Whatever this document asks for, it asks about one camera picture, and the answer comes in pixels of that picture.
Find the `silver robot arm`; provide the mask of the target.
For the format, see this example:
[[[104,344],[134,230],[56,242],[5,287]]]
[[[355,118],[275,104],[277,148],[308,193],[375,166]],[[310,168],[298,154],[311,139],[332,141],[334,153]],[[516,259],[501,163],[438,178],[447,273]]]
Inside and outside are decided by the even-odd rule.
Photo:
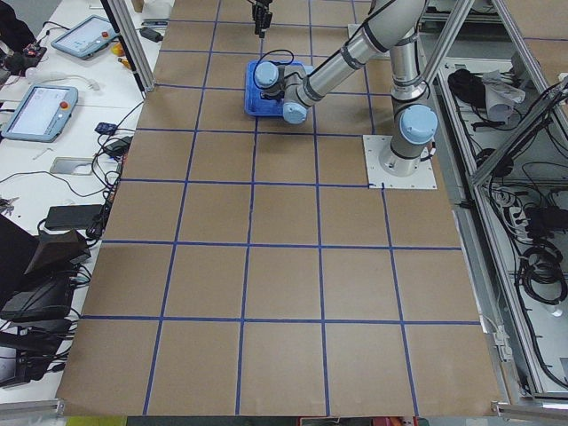
[[[258,59],[247,68],[245,107],[249,114],[272,115],[301,124],[308,111],[329,92],[386,53],[392,72],[391,99],[395,131],[380,155],[382,168],[393,176],[414,174],[426,161],[422,151],[432,142],[438,118],[422,100],[428,84],[418,58],[418,24],[424,1],[374,1],[363,22],[336,52],[312,71],[288,62]]]

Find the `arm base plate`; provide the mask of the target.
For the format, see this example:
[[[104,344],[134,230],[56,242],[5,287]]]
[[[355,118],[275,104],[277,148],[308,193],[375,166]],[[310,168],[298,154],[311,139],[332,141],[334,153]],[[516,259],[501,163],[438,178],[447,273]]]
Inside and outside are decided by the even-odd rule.
[[[413,160],[391,151],[390,135],[363,135],[367,186],[372,189],[436,190],[438,188],[426,147]]]

